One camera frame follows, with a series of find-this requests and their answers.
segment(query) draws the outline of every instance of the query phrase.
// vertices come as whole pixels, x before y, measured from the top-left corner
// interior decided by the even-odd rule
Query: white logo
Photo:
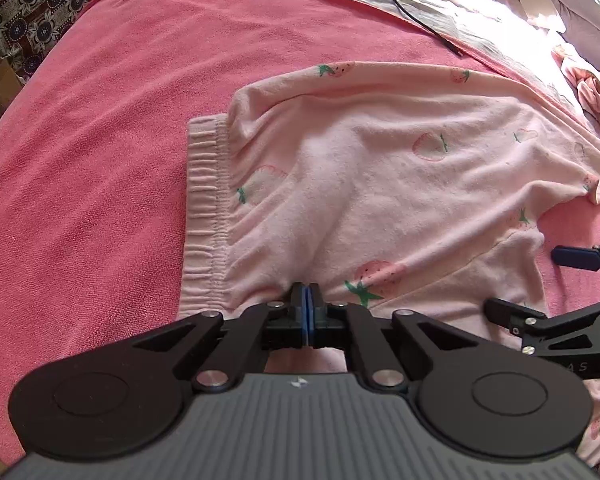
[[[302,377],[298,377],[295,381],[290,381],[289,384],[294,386],[295,388],[304,388],[309,384],[309,381],[303,379]]]

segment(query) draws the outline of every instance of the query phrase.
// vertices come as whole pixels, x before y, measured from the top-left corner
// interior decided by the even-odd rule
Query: gray ribbed panel
[[[141,452],[104,463],[29,455],[6,480],[577,480],[597,476],[565,454],[528,465],[466,457],[430,436],[399,397],[349,374],[248,375],[200,396],[180,425]]]

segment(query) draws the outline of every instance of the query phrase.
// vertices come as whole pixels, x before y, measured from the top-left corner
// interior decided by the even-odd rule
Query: wire
[[[400,4],[400,2],[398,0],[393,0],[393,1],[394,1],[395,6],[398,7],[398,9],[400,9],[405,15],[407,15],[414,22],[416,22],[421,27],[423,27],[425,30],[428,30],[431,34],[433,34],[436,38],[438,38],[442,42],[442,44],[444,46],[446,46],[451,52],[456,54],[456,56],[462,57],[462,51],[458,47],[456,47],[453,43],[451,43],[447,38],[444,38],[441,34],[439,34],[435,30],[433,30],[431,27],[429,27],[429,25],[422,23],[418,18],[416,18],[415,16],[413,16],[412,14],[407,12],[407,10]]]

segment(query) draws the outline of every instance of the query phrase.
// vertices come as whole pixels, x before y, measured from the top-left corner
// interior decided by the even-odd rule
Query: metal pin
[[[404,375],[398,370],[378,370],[371,378],[380,386],[387,386],[388,388],[397,386],[404,381]]]
[[[226,384],[226,382],[229,380],[229,377],[222,370],[205,370],[204,372],[200,372],[198,374],[196,380],[203,386],[215,388],[217,386]]]

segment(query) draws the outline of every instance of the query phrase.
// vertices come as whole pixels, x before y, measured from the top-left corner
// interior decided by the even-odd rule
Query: red cloth
[[[22,453],[6,407],[26,372],[174,319],[187,120],[226,111],[250,82],[343,59],[490,70],[350,0],[84,11],[0,120],[1,460]]]

